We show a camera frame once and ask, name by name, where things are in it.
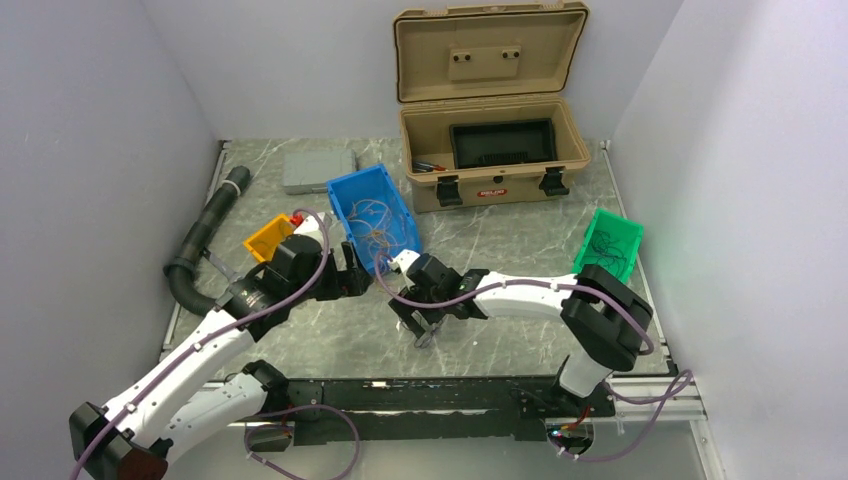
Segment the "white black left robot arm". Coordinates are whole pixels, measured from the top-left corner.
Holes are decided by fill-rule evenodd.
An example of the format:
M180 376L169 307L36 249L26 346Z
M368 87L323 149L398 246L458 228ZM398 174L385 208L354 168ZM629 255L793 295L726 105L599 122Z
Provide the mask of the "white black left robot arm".
M345 267L319 234L292 234L270 258L236 278L213 300L195 331L139 381L103 405L70 416L76 464L71 478L161 479L188 450L230 423L253 417L282 424L319 410L316 396L292 387L264 360L247 363L222 386L211 375L284 323L293 307L364 294L371 275L352 245Z

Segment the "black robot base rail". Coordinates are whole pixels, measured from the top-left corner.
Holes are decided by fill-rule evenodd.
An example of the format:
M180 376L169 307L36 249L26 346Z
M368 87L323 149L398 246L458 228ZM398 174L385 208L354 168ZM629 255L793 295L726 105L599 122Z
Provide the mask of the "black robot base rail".
M283 426L296 446L351 440L509 437L543 441L548 429L612 418L598 387L585 400L561 392L551 375L388 379L292 379L285 394L248 417Z

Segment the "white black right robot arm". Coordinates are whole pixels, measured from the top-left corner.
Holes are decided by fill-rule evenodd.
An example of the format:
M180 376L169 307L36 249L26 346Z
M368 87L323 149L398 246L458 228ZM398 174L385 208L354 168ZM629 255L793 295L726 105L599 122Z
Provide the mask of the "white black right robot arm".
M631 371L638 357L655 350L648 334L652 307L599 265L554 277L488 269L459 274L431 254L404 250L394 257L378 256L376 275L389 272L404 281L389 305L417 339L430 334L446 316L562 322L578 343L550 391L553 406L564 415L578 413L606 378Z

